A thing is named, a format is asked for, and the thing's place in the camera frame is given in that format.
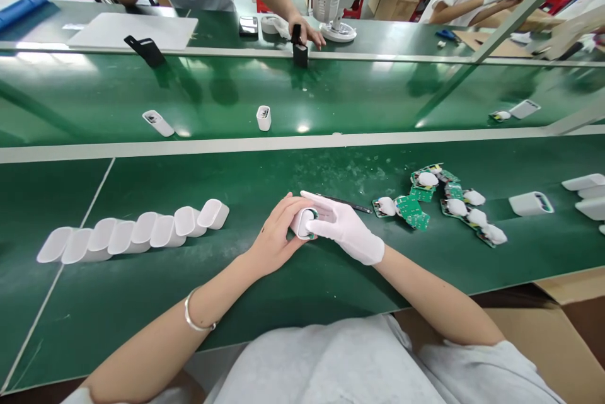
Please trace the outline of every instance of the blue scissors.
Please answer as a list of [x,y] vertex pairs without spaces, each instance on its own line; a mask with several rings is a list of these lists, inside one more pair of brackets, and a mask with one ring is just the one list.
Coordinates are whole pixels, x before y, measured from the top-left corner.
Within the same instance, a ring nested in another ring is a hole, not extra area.
[[452,31],[447,30],[447,29],[443,29],[441,31],[435,32],[435,35],[437,35],[438,37],[441,37],[441,38],[445,38],[446,40],[449,40],[450,42],[456,42],[456,43],[462,42],[462,40],[460,40],[457,35],[455,35]]

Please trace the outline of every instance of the wrist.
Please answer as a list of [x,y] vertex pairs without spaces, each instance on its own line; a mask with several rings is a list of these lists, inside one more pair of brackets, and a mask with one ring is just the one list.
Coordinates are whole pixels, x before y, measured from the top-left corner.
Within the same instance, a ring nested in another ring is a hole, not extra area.
[[286,14],[285,14],[285,20],[290,22],[294,19],[296,19],[298,16],[300,16],[300,12],[298,11],[298,9],[294,6],[291,5],[287,10],[286,10]]
[[261,264],[259,264],[259,261],[254,257],[252,249],[249,249],[242,255],[236,257],[232,264],[240,270],[244,281],[249,283],[249,286],[266,276],[266,273],[263,272],[260,266]]

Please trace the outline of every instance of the white plastic housing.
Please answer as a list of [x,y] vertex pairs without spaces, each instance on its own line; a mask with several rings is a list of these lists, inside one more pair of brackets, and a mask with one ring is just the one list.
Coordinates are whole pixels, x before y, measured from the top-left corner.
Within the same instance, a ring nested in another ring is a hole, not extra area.
[[107,252],[111,256],[118,254],[144,253],[149,249],[149,243],[133,243],[132,232],[136,223],[122,221],[115,225]]
[[229,215],[229,207],[218,199],[209,199],[202,207],[197,224],[207,229],[221,229]]
[[99,221],[93,233],[90,234],[90,240],[88,241],[88,249],[93,252],[108,252],[109,242],[112,239],[113,230],[115,226],[122,222],[116,218],[104,218]]
[[312,232],[309,232],[306,225],[309,221],[314,220],[318,217],[318,213],[315,209],[310,207],[300,210],[292,219],[290,223],[290,229],[296,234],[299,239],[310,240],[315,238]]
[[271,128],[271,108],[265,105],[259,106],[256,111],[256,121],[261,131],[269,131]]
[[154,127],[158,133],[164,137],[172,136],[175,130],[168,124],[168,122],[160,116],[157,111],[150,110],[143,113],[143,119]]
[[151,233],[151,246],[153,248],[178,248],[187,240],[187,237],[176,233],[175,218],[164,215],[156,220]]
[[605,197],[584,199],[575,205],[575,208],[596,221],[605,221]]
[[156,224],[156,220],[161,216],[162,215],[155,212],[145,212],[141,214],[132,230],[132,242],[140,245],[141,248],[146,246],[147,250],[150,249],[153,226]]
[[578,191],[578,196],[582,199],[592,199],[596,197],[605,196],[605,185],[599,185],[598,187],[580,190]]
[[67,242],[75,231],[77,231],[77,229],[69,227],[57,228],[52,231],[46,239],[46,242],[44,242],[44,245],[42,245],[42,249],[38,253],[36,261],[40,263],[61,261],[61,256],[63,256],[63,251],[67,246]]
[[92,229],[79,229],[72,234],[67,242],[61,262],[69,265],[76,262],[100,262],[111,258],[107,250],[90,251],[88,241],[93,233]]
[[509,110],[509,113],[518,119],[522,119],[538,111],[540,108],[540,105],[534,103],[531,100],[523,100],[522,102],[520,102],[520,104],[518,104],[514,108],[511,108]]
[[603,174],[590,174],[575,179],[565,180],[561,185],[570,191],[586,190],[592,187],[605,185],[605,176]]
[[206,233],[206,228],[197,224],[200,211],[193,207],[181,207],[175,212],[176,235],[199,237]]
[[525,193],[509,198],[512,211],[519,216],[542,215],[555,213],[548,198],[540,192]]

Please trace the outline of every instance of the black pen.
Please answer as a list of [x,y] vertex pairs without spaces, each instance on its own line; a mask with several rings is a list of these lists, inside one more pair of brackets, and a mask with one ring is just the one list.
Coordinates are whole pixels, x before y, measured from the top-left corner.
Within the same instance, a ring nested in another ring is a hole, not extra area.
[[341,204],[347,204],[347,205],[350,205],[350,206],[353,208],[353,210],[357,210],[358,212],[363,212],[363,213],[372,213],[372,210],[371,210],[371,209],[368,209],[368,208],[366,208],[366,207],[362,207],[361,205],[353,204],[352,202],[345,201],[345,200],[338,199],[338,198],[334,198],[334,197],[332,197],[332,196],[320,195],[319,193],[315,193],[315,194],[316,194],[317,196],[321,196],[321,197],[324,197],[324,198],[326,198],[326,199],[330,199],[330,200],[333,200],[333,201],[339,202],[339,203],[341,203]]

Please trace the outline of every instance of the finger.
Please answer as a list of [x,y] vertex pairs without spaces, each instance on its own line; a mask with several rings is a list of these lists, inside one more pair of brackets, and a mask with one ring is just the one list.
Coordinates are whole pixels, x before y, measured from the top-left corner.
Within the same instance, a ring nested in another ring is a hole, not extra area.
[[307,46],[307,27],[309,25],[306,22],[301,24],[301,42],[304,46]]
[[340,237],[340,228],[335,223],[327,221],[311,220],[305,226],[310,232],[320,237],[337,240]]
[[298,237],[294,237],[292,240],[288,242],[288,244],[282,249],[282,253],[285,257],[290,259],[292,255],[308,240],[299,239]]
[[271,211],[271,213],[269,214],[269,217],[267,218],[267,222],[271,221],[271,220],[276,220],[279,218],[279,214],[283,211],[281,209],[281,207],[284,204],[287,204],[287,201],[289,199],[292,198],[292,192],[288,192],[288,194],[286,196],[284,196],[278,203],[277,205],[273,208],[273,210]]
[[309,193],[306,191],[301,191],[301,196],[306,199],[311,199],[318,207],[322,207],[324,209],[332,210],[338,204],[338,202],[332,201],[332,199],[327,199],[322,196],[316,195],[314,193]]
[[272,224],[277,223],[279,221],[279,219],[282,217],[284,211],[288,207],[290,207],[291,205],[294,205],[296,203],[298,203],[298,204],[302,203],[303,205],[304,205],[304,203],[306,203],[306,205],[308,207],[310,207],[312,205],[305,198],[298,197],[298,196],[292,196],[292,197],[289,197],[286,199],[282,199],[280,201],[280,203],[277,204],[277,207],[274,208],[273,212],[271,212],[271,216],[269,217],[269,219],[267,219],[267,222],[271,222]]
[[310,202],[308,199],[305,199],[305,198],[300,198],[300,199],[301,200],[296,202],[295,204],[292,204],[292,205],[289,205],[288,207],[286,207],[284,212],[281,214],[281,216],[278,218],[277,222],[275,223],[275,226],[277,229],[284,230],[284,234],[285,234],[285,231],[287,231],[288,226],[290,226],[292,224],[292,220],[294,219],[294,217],[296,216],[296,214],[298,212],[300,212],[303,209],[308,209],[313,206],[313,203]]
[[317,31],[313,31],[311,39],[313,40],[313,43],[315,43],[315,46],[317,46],[317,49],[321,50],[321,34]]

